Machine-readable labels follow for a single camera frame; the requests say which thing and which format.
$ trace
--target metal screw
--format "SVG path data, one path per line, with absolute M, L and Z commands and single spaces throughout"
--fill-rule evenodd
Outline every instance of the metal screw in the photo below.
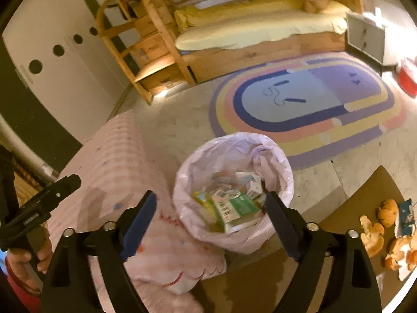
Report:
M 111 231 L 116 228 L 116 223 L 114 221 L 106 222 L 103 226 L 105 231 Z
M 320 229 L 320 227 L 319 227 L 319 226 L 318 226 L 318 224 L 316 224 L 315 222 L 309 222 L 309 223 L 307 224 L 307 229 L 308 229 L 309 231 L 316 232 L 316 231 L 318 231 L 318 230 Z
M 64 233 L 62 234 L 64 237 L 68 238 L 75 233 L 73 228 L 67 228 Z
M 348 234 L 351 238 L 354 238 L 354 239 L 359 237 L 359 233 L 356 232 L 355 230 L 349 230 Z

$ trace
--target rainbow striped rug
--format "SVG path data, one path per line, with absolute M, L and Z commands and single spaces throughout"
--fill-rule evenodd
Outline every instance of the rainbow striped rug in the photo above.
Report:
M 264 134 L 297 170 L 401 126 L 407 111 L 397 91 L 362 61 L 325 53 L 231 74 L 214 93 L 209 115 L 216 136 Z

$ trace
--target white nightstand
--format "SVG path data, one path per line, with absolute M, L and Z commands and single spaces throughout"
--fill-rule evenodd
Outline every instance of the white nightstand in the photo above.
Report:
M 381 74 L 397 66 L 400 57 L 401 29 L 386 20 L 378 24 L 372 14 L 347 14 L 347 42 L 378 63 Z

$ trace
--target red trash can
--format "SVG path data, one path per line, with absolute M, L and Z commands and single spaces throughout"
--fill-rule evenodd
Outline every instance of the red trash can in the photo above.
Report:
M 417 65 L 408 57 L 401 61 L 398 83 L 408 95 L 413 98 L 417 96 Z

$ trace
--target round black hole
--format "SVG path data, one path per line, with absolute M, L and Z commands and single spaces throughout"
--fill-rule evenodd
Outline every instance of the round black hole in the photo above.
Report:
M 83 37 L 81 35 L 79 35 L 79 34 L 75 34 L 72 38 L 79 45 L 83 43 Z
M 52 51 L 53 51 L 53 53 L 56 56 L 63 56 L 64 53 L 65 53 L 64 47 L 62 47 L 61 45 L 55 45 L 55 46 L 53 46 L 53 50 Z
M 90 28 L 90 34 L 94 35 L 94 36 L 97 36 L 99 33 L 98 33 L 97 29 L 95 29 L 94 27 L 91 27 Z
M 42 72 L 42 63 L 39 60 L 32 60 L 29 64 L 29 70 L 32 74 L 39 74 Z

